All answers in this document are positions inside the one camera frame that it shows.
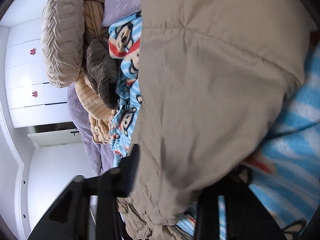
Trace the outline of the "blue striped monkey blanket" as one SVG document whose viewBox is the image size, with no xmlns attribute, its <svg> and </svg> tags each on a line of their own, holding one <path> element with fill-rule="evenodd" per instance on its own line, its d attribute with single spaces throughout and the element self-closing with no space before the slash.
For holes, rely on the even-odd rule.
<svg viewBox="0 0 320 240">
<path fill-rule="evenodd" d="M 110 53 L 121 59 L 117 84 L 120 102 L 113 120 L 112 148 L 122 157 L 133 144 L 142 104 L 138 82 L 142 12 L 112 23 L 109 33 Z M 256 150 L 238 164 L 252 169 L 252 191 L 274 215 L 288 239 L 304 228 L 319 205 L 318 67 L 305 62 L 303 67 L 302 86 L 283 101 L 279 115 Z M 124 219 L 123 200 L 119 210 Z M 176 223 L 186 239 L 194 232 L 194 218 L 187 214 L 192 202 L 178 215 Z"/>
</svg>

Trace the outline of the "round cream pleated cushion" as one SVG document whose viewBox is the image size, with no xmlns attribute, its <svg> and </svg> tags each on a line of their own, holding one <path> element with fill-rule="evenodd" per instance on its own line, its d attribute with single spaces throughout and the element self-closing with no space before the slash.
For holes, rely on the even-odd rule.
<svg viewBox="0 0 320 240">
<path fill-rule="evenodd" d="M 41 50 L 53 86 L 64 88 L 78 78 L 84 32 L 83 0 L 47 1 L 41 16 Z"/>
</svg>

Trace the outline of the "purple quilted bedspread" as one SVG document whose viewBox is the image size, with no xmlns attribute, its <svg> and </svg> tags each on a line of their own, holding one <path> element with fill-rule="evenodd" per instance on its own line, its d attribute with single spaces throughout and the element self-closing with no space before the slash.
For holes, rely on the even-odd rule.
<svg viewBox="0 0 320 240">
<path fill-rule="evenodd" d="M 141 9 L 141 0 L 106 0 L 106 23 L 112 24 L 123 17 L 129 16 Z M 100 175 L 113 164 L 113 153 L 109 145 L 97 144 L 93 141 L 91 123 L 88 112 L 82 106 L 76 93 L 75 84 L 68 87 L 67 105 L 72 121 L 79 130 L 82 143 L 91 168 L 96 175 Z"/>
</svg>

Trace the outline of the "beige puffer jacket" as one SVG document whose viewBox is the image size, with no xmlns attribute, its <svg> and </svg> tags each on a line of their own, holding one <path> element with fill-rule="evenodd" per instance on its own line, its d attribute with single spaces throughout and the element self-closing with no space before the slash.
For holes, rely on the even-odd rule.
<svg viewBox="0 0 320 240">
<path fill-rule="evenodd" d="M 253 153 L 304 82 L 301 0 L 141 0 L 132 135 L 140 147 L 124 219 L 133 239 L 186 239 L 178 215 Z"/>
</svg>

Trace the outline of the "brown fleece garment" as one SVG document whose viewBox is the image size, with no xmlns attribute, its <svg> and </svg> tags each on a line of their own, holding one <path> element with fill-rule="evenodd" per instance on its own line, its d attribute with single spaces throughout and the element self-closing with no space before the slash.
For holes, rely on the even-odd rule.
<svg viewBox="0 0 320 240">
<path fill-rule="evenodd" d="M 86 51 L 86 75 L 93 90 L 109 109 L 116 109 L 119 95 L 116 93 L 119 61 L 113 59 L 106 43 L 93 39 Z"/>
</svg>

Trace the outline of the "white wardrobe with stickers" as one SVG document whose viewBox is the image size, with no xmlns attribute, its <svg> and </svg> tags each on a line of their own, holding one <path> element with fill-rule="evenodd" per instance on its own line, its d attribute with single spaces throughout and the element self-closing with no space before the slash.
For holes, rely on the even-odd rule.
<svg viewBox="0 0 320 240">
<path fill-rule="evenodd" d="M 15 128 L 71 121 L 67 89 L 49 83 L 40 38 L 40 20 L 19 24 L 9 31 L 5 89 Z"/>
</svg>

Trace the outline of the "beige striped fleece garment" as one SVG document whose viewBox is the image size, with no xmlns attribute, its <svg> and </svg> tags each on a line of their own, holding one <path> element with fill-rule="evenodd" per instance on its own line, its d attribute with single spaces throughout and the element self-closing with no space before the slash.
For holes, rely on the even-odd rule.
<svg viewBox="0 0 320 240">
<path fill-rule="evenodd" d="M 110 142 L 109 119 L 114 111 L 107 108 L 101 100 L 96 82 L 89 76 L 87 70 L 87 49 L 90 42 L 101 37 L 101 23 L 103 21 L 105 0 L 84 0 L 85 32 L 84 32 L 84 58 L 82 70 L 75 81 L 77 96 L 88 112 L 92 139 L 97 144 Z"/>
</svg>

